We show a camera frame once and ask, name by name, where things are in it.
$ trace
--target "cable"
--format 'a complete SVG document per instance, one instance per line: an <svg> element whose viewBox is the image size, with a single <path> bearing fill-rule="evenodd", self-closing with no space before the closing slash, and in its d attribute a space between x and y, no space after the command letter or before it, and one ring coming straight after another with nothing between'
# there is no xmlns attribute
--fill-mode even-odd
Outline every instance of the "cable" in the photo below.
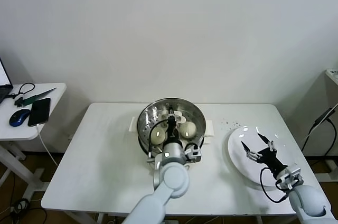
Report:
<svg viewBox="0 0 338 224"><path fill-rule="evenodd" d="M26 86L26 85L32 85L33 88L30 89L30 90L28 90L28 91L26 91L26 92L21 92L21 89L22 89L24 86ZM28 93L28 92L33 91L34 88L35 88L35 84L34 84L34 83L27 82L27 83L21 85L21 87L20 87L19 91L17 92L17 94L10 94L10 95L7 95L6 98L13 98L13 99L15 99L15 97L17 97L18 95L24 95L24 94L26 94L26 93Z"/></svg>
<svg viewBox="0 0 338 224"><path fill-rule="evenodd" d="M263 185L263 181L262 181L262 175L263 175L263 171L264 171L264 170L268 170L268 169L269 169L268 167L264 167L264 168L260 171L260 177L259 177L260 186L262 187L262 190L263 190L265 196L266 196L270 201L272 201L273 203L281 203L281 202L283 202L284 200L287 199L287 195L284 195L284 196L281 197L278 201L276 201L276 200L273 200L273 199L266 193L266 191L265 191L265 189L264 189L264 185Z"/></svg>
<svg viewBox="0 0 338 224"><path fill-rule="evenodd" d="M45 224L46 220L47 220L47 211L44 208L31 208L28 211L33 211L33 210L41 210L41 211L44 212L44 220L43 220L42 224Z"/></svg>
<svg viewBox="0 0 338 224"><path fill-rule="evenodd" d="M5 211L7 211L9 208L11 207L7 207L5 210L3 210L2 212L0 212L0 215L2 215Z"/></svg>
<svg viewBox="0 0 338 224"><path fill-rule="evenodd" d="M335 110L335 108L338 106L338 103L335 105L335 106L333 106L333 108L332 108L332 110ZM323 121L325 121L326 120L326 118L328 117L328 116L330 116L330 115L332 115L332 112L328 112L324 117L323 117L323 119L312 129L312 131L311 132L309 132L309 134L302 140L302 141L304 141L305 139L307 139L312 133L313 133L313 131L314 130L316 130L317 129L317 127L323 122Z"/></svg>
<svg viewBox="0 0 338 224"><path fill-rule="evenodd" d="M37 127L38 125L39 125L39 124L37 124L37 125L35 126L35 128L36 128L36 130L37 130L37 133L38 133L38 135L39 135L39 138L40 138L40 140L41 140L41 143L42 143L44 149L46 149L47 153L48 153L49 156L51 157L52 161L53 161L53 162L55 163L55 165L58 167L57 162L54 160L53 156L52 156L51 153L48 151L48 148L47 148L46 145L43 143L43 140L42 140L42 137L41 137L39 128Z"/></svg>
<svg viewBox="0 0 338 224"><path fill-rule="evenodd" d="M211 219L211 220L208 220L207 222L205 222L204 224L207 224L207 223L210 223L211 221L213 221L213 220L215 220L215 219L217 219L219 216L217 216L217 217L215 217L215 218L213 218L213 219Z"/></svg>
<svg viewBox="0 0 338 224"><path fill-rule="evenodd" d="M306 146L306 144L307 144L307 142L308 142L308 139L310 138L310 134L311 134L311 132L312 132L312 130L313 130L314 127L316 127L315 124L313 124L312 127L310 128L310 130L308 131L308 134L307 134L307 137L306 137L306 141L305 141L305 143L304 143L304 145L303 145L301 151L304 150L304 148L305 148L305 146Z"/></svg>
<svg viewBox="0 0 338 224"><path fill-rule="evenodd" d="M40 201L40 200L42 200L42 198L31 200L31 202L37 202L37 201Z"/></svg>
<svg viewBox="0 0 338 224"><path fill-rule="evenodd" d="M0 222L2 222L3 220L7 219L8 217L10 217L10 215L7 215L7 216L5 216L4 218L2 218L2 219L0 220Z"/></svg>
<svg viewBox="0 0 338 224"><path fill-rule="evenodd" d="M10 208L12 206L14 188L15 188L15 173L13 172L13 187L12 187L12 194L11 194L11 200L10 200Z"/></svg>
<svg viewBox="0 0 338 224"><path fill-rule="evenodd" d="M190 220L188 220L185 224L188 224L190 221L192 221L193 219L195 219L196 218L196 216L195 217L192 217Z"/></svg>
<svg viewBox="0 0 338 224"><path fill-rule="evenodd" d="M328 121L328 123L331 124L332 127L333 127L333 129L334 129L334 139L333 139L333 142L332 142L330 148L326 151L326 153L324 154L324 156L326 156L329 153L329 151L331 151L331 149L333 148L334 143L336 143L336 140L337 140L337 129L336 129L336 127L332 123L331 119L328 118L326 121Z"/></svg>
<svg viewBox="0 0 338 224"><path fill-rule="evenodd" d="M324 156L326 156L326 155L331 151L331 149L333 148L333 146L334 146L334 144L336 143L336 140L337 140L337 129L336 129L336 127L334 126L334 124L332 123L332 121L331 121L329 118L327 118L326 121L327 121L329 124L331 124L332 127L333 127L333 129L334 129L334 138L333 138L333 142L332 142L331 146L330 146L330 147L328 148L328 150L325 152ZM310 128L310 131L309 131L310 133L311 133L311 131L314 130L314 127L315 127L314 125L315 125L315 124L313 124L312 127ZM305 146L306 146L306 144L307 144L307 142L308 142L308 139L309 139L309 136L307 137L307 139L306 139L306 141L305 141L305 143L304 143L304 145L303 145L303 147L302 147L302 151L304 150L304 148L305 148Z"/></svg>

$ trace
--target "white wall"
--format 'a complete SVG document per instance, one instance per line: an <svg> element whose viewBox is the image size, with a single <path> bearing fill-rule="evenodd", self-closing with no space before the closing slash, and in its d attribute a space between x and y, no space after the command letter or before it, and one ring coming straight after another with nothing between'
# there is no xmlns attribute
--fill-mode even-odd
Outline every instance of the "white wall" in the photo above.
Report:
<svg viewBox="0 0 338 224"><path fill-rule="evenodd" d="M327 108L337 19L336 0L0 0L0 47L15 82L67 83L66 134L91 102L177 96L272 103L301 137Z"/></svg>

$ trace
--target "black cable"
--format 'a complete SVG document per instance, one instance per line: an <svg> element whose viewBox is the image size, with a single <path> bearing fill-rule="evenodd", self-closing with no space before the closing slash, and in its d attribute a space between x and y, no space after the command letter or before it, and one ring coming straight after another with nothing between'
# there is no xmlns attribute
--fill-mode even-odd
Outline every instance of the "black cable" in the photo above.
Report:
<svg viewBox="0 0 338 224"><path fill-rule="evenodd" d="M330 146L330 147L328 148L328 150L325 152L324 156L326 156L326 155L331 151L331 149L333 148L333 146L334 146L334 144L336 143L336 140L337 140L337 129L336 129L335 125L333 124L333 122L332 122L331 119L329 119L329 118L327 118L325 121L327 121L329 124L332 125L332 127L333 127L333 129L334 129L334 138L333 138L333 142L332 142L331 146ZM316 125L317 125L316 123L314 123L314 124L312 125L312 127L310 128L310 131L309 131L308 134L311 133L311 131L313 130L313 128L314 128ZM308 139L309 139L309 136L307 136L307 138L306 138L306 141L305 141L305 143L304 143L304 145L303 145L303 147L302 147L302 151L304 150L304 148L305 148L305 146L306 146L306 144L307 144ZM317 163L319 163L319 162L320 162L320 161L317 161L317 162L311 164L310 166L314 166L315 164L317 164Z"/></svg>
<svg viewBox="0 0 338 224"><path fill-rule="evenodd" d="M259 180L260 180L260 186L262 187L262 190L265 194L265 196L270 200L272 201L273 203L281 203L283 202L284 200L287 199L287 195L284 195L283 197L281 197L278 201L276 200L273 200L272 198L270 198L270 196L266 193L265 189L264 189L264 185L263 185L263 181L262 181L262 175L263 175L263 171L264 170L268 170L269 168L268 167L265 167L263 168L261 171L260 171L260 177L259 177Z"/></svg>
<svg viewBox="0 0 338 224"><path fill-rule="evenodd" d="M28 201L28 199L19 199L13 203L14 189L15 189L15 174L13 173L13 188L12 188L11 202L10 202L10 209L13 209L13 211L11 211L9 215L0 219L0 222L7 219L8 217L11 217L13 223L18 223L21 219L23 219L26 216L26 214L29 211L42 210L45 213L45 218L42 224L45 224L47 220L47 211L43 208L30 208L30 202Z"/></svg>
<svg viewBox="0 0 338 224"><path fill-rule="evenodd" d="M28 91L26 91L26 92L21 92L21 89L22 89L25 85L32 85L33 88L30 89L30 90L28 90ZM34 88L35 88L35 84L34 84L34 83L27 82L27 83L23 84L23 85L20 87L19 92L18 92L17 94L18 94L18 95L24 95L24 94L26 94L26 93L28 93L28 92L33 91Z"/></svg>
<svg viewBox="0 0 338 224"><path fill-rule="evenodd" d="M13 172L13 187L12 187L12 194L11 194L11 201L10 201L10 210L11 210L11 207L12 207L14 188L15 188L15 173Z"/></svg>
<svg viewBox="0 0 338 224"><path fill-rule="evenodd" d="M336 140L337 140L337 129L336 129L336 127L335 127L334 124L332 123L331 119L327 118L326 121L327 121L329 124L331 124L332 127L333 127L333 129L334 129L334 139L333 139L333 142L332 142L330 148L326 151L326 153L324 154L324 156L326 156L326 155L329 153L329 151L331 151L331 149L333 148L334 143L336 143Z"/></svg>
<svg viewBox="0 0 338 224"><path fill-rule="evenodd" d="M41 210L41 211L44 212L44 220L43 220L42 224L45 224L46 220L47 220L47 211L44 208L37 207L37 208L31 208L31 209L29 209L28 212L32 211L32 210Z"/></svg>
<svg viewBox="0 0 338 224"><path fill-rule="evenodd" d="M26 85L32 85L33 88L31 88L30 90L28 90L28 91L26 91L26 92L21 92L22 88L23 88L24 86L26 86ZM24 94L26 94L26 93L28 93L28 92L33 91L34 88L35 88L35 84L34 84L34 83L27 82L27 83L23 84L23 85L20 87L20 89L19 89L19 91L18 91L17 94L10 94L10 95L7 95L6 98L11 98L11 97L12 97L12 98L14 99L14 98L17 97L18 95L24 95Z"/></svg>

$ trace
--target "floor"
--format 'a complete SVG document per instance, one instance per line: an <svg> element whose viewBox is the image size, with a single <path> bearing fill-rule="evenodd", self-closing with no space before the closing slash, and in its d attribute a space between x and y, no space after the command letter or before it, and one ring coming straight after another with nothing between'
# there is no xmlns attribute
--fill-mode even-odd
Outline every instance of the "floor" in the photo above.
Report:
<svg viewBox="0 0 338 224"><path fill-rule="evenodd" d="M60 161L61 157L55 157L57 162ZM42 181L50 181L54 172L55 165L52 163L50 158L45 155L28 155L26 160L23 161L24 165L28 167L31 171L34 171L37 167L44 167L45 172L42 175ZM326 173L328 172L328 167L324 162L317 163L313 166L313 170L315 173ZM2 175L5 171L5 167L0 164L0 175ZM11 173L5 183L0 187L0 213L9 207L11 201L11 194L13 189L13 181L14 176ZM338 218L338 184L337 183L322 183L322 188L325 191L328 199L331 202L332 211L336 218ZM26 189L26 183L21 180L19 177L15 176L15 188L13 192L12 202L20 199ZM35 200L31 203L31 208L39 208L40 201L43 196L43 193L36 193L33 196L32 200ZM45 223L48 224L76 224L77 222L68 217L64 212L59 211L47 211L48 216ZM9 210L0 214L0 220L6 217L9 214ZM212 220L214 217L167 217L166 219L174 219L178 220L180 224L184 224L189 221L189 224L203 224ZM122 217L105 217L103 224L107 224L110 220L115 222L109 222L109 224L118 224L122 223L124 218ZM263 223L269 223L273 219L273 217L263 217ZM24 224L42 224L44 220L44 212L43 211L30 211L28 212L20 221L20 223ZM222 223L246 223L246 224L256 224L255 217L218 217L210 222L210 224L222 224ZM299 223L298 220L292 222L292 224ZM5 219L4 221L0 221L0 224L12 224L12 220L10 218Z"/></svg>

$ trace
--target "white table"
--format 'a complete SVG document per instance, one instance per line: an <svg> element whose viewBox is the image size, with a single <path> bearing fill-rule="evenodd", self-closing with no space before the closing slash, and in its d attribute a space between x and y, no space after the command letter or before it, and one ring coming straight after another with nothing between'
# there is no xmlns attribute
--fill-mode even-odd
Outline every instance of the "white table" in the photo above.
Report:
<svg viewBox="0 0 338 224"><path fill-rule="evenodd" d="M133 116L146 104L89 106L41 201L47 209L127 215L153 189L152 169L134 133ZM234 128L254 125L271 128L283 138L290 157L302 169L304 183L323 191L297 143L273 105L217 105L198 107L213 122L214 137L201 148L202 160L190 164L190 187L166 207L173 215L295 214L288 200L274 204L260 186L244 178L231 163L227 140ZM282 195L268 191L272 198Z"/></svg>
<svg viewBox="0 0 338 224"><path fill-rule="evenodd" d="M14 85L11 93L18 93L20 86L21 85ZM31 86L25 86L23 91L29 89L30 87ZM23 95L22 97L25 99L34 95L38 95L52 88L56 89L44 97L51 98L51 114L59 102L61 96L65 92L66 85L64 83L35 84L34 90L27 93L26 95ZM28 105L24 108L31 109L31 106L32 105ZM22 125L18 127L12 127L9 125L10 117L19 109L20 108L17 108L14 105L14 100L12 98L6 98L0 103L0 162L8 167L0 179L0 186L8 177L10 171L13 171L16 175L29 184L24 194L24 198L30 200L34 191L45 191L49 183L41 182L40 180L43 169L36 169L35 173L33 174L19 161L24 160L26 156L16 147L14 141L29 141L38 135L35 126L28 127L28 118ZM39 132L43 127L44 124L38 126Z"/></svg>

